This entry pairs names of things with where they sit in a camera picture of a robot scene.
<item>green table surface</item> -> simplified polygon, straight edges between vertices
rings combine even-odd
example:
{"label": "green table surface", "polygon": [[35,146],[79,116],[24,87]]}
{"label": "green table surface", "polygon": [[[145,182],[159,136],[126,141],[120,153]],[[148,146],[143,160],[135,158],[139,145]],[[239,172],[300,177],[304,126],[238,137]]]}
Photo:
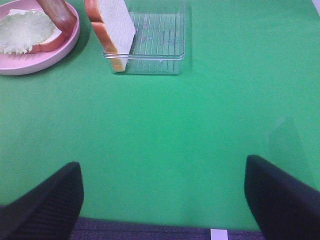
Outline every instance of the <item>green table surface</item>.
{"label": "green table surface", "polygon": [[79,161],[81,216],[257,230],[258,154],[320,189],[320,18],[311,0],[188,0],[176,76],[116,75],[83,1],[63,60],[0,76],[0,204]]}

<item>bread slice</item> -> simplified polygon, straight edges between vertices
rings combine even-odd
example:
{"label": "bread slice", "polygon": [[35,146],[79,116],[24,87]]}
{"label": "bread slice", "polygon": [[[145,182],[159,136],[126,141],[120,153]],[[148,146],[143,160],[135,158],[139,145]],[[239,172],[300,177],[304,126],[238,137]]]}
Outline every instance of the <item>bread slice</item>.
{"label": "bread slice", "polygon": [[[129,54],[136,28],[124,0],[84,0],[96,36],[109,54]],[[126,69],[127,59],[111,58],[115,72]]]}
{"label": "bread slice", "polygon": [[[21,14],[24,15],[26,12],[35,12],[35,11],[28,11],[24,9],[10,9],[8,16],[15,15],[15,14]],[[35,54],[38,52],[50,52],[55,49],[57,49],[59,46],[62,45],[62,43],[67,38],[66,35],[62,33],[56,26],[54,26],[53,33],[43,42],[40,42],[39,44],[33,45],[32,50],[28,51],[28,54]]]}

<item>transparent plastic box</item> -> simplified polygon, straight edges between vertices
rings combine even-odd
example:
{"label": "transparent plastic box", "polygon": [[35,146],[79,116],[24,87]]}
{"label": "transparent plastic box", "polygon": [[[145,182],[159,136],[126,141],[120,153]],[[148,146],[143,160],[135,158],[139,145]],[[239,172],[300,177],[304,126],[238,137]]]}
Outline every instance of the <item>transparent plastic box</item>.
{"label": "transparent plastic box", "polygon": [[[103,51],[115,74],[176,75],[185,55],[186,0],[125,0],[136,34],[129,54]],[[127,59],[114,71],[110,59]]]}

